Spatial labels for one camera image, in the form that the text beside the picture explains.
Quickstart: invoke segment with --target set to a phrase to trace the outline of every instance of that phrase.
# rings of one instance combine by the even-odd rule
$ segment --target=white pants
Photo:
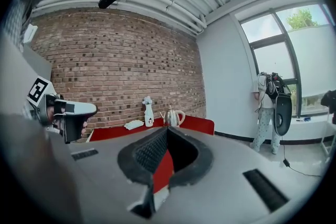
[[[280,136],[274,130],[274,122],[273,122],[273,113],[274,109],[264,109],[260,108],[259,110],[259,125],[257,137],[253,140],[251,147],[255,151],[260,150],[261,144],[265,141],[266,136],[268,134],[269,122],[272,120],[272,151],[276,153],[280,146]]]

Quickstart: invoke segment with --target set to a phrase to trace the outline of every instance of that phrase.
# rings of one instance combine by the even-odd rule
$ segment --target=brick wall
[[[205,117],[194,37],[145,16],[95,8],[42,15],[32,24],[38,26],[32,49],[52,63],[56,92],[98,106],[88,132],[143,120],[148,95],[156,118],[169,104]]]

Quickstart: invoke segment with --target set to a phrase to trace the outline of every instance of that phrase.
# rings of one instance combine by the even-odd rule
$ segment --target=window
[[[293,7],[242,23],[258,72],[277,72],[292,92],[293,115],[326,113],[321,98],[336,89],[334,21],[324,4]]]

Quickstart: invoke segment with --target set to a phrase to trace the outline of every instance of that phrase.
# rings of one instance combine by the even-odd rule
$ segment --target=white shirt
[[[253,83],[252,92],[259,92],[259,107],[264,109],[274,108],[272,99],[266,94],[266,76],[258,75]]]

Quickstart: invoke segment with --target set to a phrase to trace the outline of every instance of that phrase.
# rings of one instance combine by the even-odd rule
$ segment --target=wall baseboard
[[[238,136],[238,135],[225,134],[225,133],[216,132],[216,131],[215,131],[215,135],[223,136],[223,137],[231,138],[231,139],[235,139],[235,140],[245,141],[245,142],[252,142],[253,139],[254,139],[254,138],[250,138],[250,137],[243,137],[243,136]],[[332,139],[333,139],[333,135],[327,136],[326,138],[324,138],[324,141],[328,142],[328,141],[332,141]],[[322,140],[322,138],[307,139],[307,140],[281,140],[280,144],[281,145],[309,145],[309,144],[321,143],[321,140]],[[270,139],[266,139],[264,141],[264,144],[270,144],[270,143],[271,143]]]

